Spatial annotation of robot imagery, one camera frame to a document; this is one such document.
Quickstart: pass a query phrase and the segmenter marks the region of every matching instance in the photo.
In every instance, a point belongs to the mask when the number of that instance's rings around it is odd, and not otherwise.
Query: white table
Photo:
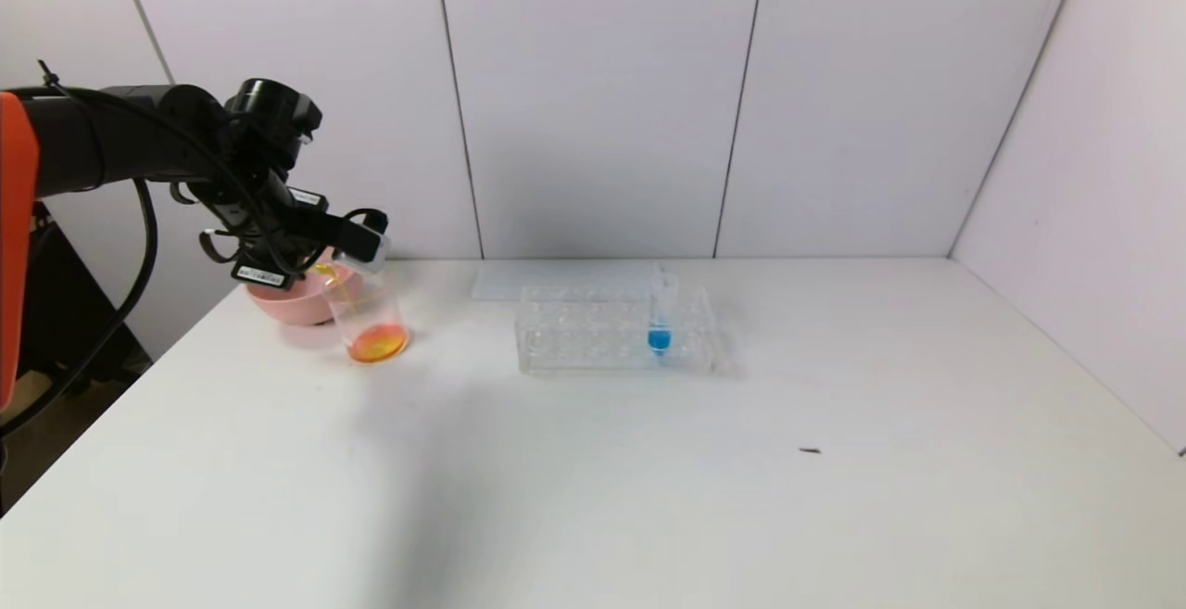
[[[665,264],[728,375],[521,375],[476,262],[394,266],[372,367],[234,292],[0,521],[0,607],[1186,607],[1186,463],[958,265]]]

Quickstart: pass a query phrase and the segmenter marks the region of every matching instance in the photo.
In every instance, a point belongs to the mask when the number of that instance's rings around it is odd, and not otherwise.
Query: label sticker
[[[294,188],[288,188],[293,198],[302,204],[317,205],[321,203],[321,195],[314,195],[313,192],[306,192],[305,190],[296,190]]]
[[[274,287],[280,287],[285,284],[285,277],[279,273],[272,273],[268,271],[260,271],[259,268],[251,268],[250,266],[240,266],[235,275],[243,278],[244,280],[255,280],[256,283],[263,283],[264,285],[272,285]]]

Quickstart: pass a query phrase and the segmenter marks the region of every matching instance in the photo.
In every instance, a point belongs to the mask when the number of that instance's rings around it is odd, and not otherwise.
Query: white wall
[[[0,0],[0,88],[39,85],[44,58],[68,85],[167,82],[132,0]],[[197,245],[205,209],[183,208],[152,185],[160,224],[157,268],[128,326],[160,356],[234,286],[227,267]],[[114,305],[132,286],[144,221],[130,183],[46,199],[46,205]]]
[[[440,0],[142,0],[177,82],[273,78],[325,114],[289,184],[381,208],[394,255],[478,258]]]
[[[718,254],[948,254],[1058,2],[759,0]]]
[[[1186,0],[1066,0],[954,258],[1186,448]]]
[[[487,258],[710,256],[754,0],[445,0]]]

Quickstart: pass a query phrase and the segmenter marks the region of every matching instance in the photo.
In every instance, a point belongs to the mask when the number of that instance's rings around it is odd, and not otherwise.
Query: orange liquid
[[[408,347],[408,330],[398,324],[382,324],[363,331],[346,349],[350,359],[375,363],[393,357]]]

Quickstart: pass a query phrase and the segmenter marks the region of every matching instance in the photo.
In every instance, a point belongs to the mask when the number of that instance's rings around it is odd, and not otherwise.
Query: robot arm
[[[238,241],[223,256],[203,234],[206,254],[234,261],[234,279],[269,287],[292,287],[326,247],[356,267],[384,259],[384,214],[332,216],[325,197],[286,185],[321,122],[306,95],[262,78],[243,82],[225,106],[195,85],[65,91],[70,96],[49,87],[0,93],[0,408],[15,379],[34,198],[127,179],[168,183],[176,201],[203,204],[222,223],[217,233]]]

